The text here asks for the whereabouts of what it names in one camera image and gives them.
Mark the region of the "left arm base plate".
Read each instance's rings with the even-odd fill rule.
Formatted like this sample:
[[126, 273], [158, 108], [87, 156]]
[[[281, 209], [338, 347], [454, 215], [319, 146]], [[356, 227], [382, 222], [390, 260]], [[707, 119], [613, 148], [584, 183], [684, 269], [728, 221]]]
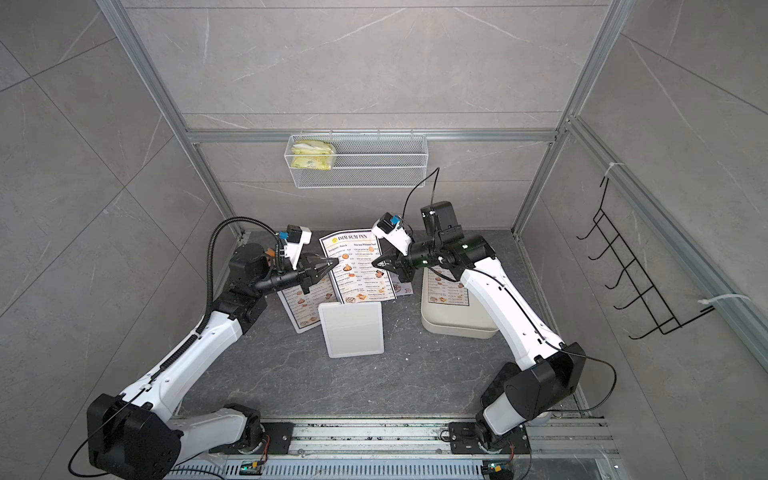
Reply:
[[289, 452], [294, 428], [292, 422], [253, 423], [227, 448], [240, 454], [285, 455]]

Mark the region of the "special menu sheet pink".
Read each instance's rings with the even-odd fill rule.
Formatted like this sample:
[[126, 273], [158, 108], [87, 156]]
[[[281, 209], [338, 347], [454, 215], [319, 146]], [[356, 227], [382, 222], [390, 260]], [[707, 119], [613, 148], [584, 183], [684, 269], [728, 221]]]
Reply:
[[413, 294], [411, 282], [401, 282], [396, 275], [391, 276], [391, 282], [396, 297], [403, 297]]

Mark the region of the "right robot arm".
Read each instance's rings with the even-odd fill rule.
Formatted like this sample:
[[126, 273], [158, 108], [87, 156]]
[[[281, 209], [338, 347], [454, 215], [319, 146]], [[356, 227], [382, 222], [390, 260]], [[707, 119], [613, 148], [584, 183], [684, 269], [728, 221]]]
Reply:
[[422, 208], [427, 239], [413, 239], [404, 219], [391, 213], [372, 232], [395, 248], [373, 266], [409, 281], [419, 269], [451, 273], [485, 309], [514, 357], [481, 397], [475, 431], [487, 451], [501, 449], [514, 429], [536, 419], [573, 394], [586, 355], [578, 343], [565, 344], [534, 312], [507, 276], [496, 252], [481, 235], [467, 235], [453, 206], [441, 201]]

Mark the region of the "dim sum inn menu sheet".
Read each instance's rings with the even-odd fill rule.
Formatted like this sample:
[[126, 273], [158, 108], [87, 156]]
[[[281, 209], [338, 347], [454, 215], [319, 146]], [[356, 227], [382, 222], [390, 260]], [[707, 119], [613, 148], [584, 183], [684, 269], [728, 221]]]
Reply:
[[339, 231], [321, 237], [319, 242], [326, 257], [338, 260], [330, 272], [330, 279], [342, 304], [385, 302], [396, 298], [390, 274], [373, 266], [382, 251], [379, 240], [370, 229]]

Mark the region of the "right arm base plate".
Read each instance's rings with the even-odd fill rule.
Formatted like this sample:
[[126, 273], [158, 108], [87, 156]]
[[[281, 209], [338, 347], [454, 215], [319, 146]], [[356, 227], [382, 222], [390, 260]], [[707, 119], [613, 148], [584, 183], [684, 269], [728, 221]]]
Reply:
[[528, 454], [530, 442], [524, 426], [518, 426], [504, 435], [496, 435], [477, 422], [450, 422], [439, 434], [450, 445], [454, 455], [471, 454]]

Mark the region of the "white menu holder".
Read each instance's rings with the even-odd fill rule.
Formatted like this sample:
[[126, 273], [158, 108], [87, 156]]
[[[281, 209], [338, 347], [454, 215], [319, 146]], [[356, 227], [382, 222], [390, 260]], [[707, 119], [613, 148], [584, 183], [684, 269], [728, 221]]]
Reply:
[[384, 353], [382, 304], [320, 304], [318, 313], [328, 356], [332, 359]]

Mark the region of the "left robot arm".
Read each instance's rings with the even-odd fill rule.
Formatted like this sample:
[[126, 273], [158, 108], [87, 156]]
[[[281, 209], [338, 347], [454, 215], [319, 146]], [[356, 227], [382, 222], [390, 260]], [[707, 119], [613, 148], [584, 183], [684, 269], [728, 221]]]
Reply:
[[253, 452], [266, 444], [258, 410], [229, 403], [196, 417], [175, 416], [183, 397], [267, 307], [269, 294], [309, 292], [339, 261], [301, 254], [277, 269], [256, 243], [235, 250], [229, 283], [207, 319], [139, 380], [87, 409], [89, 463], [122, 479], [162, 479], [178, 464], [211, 449]]

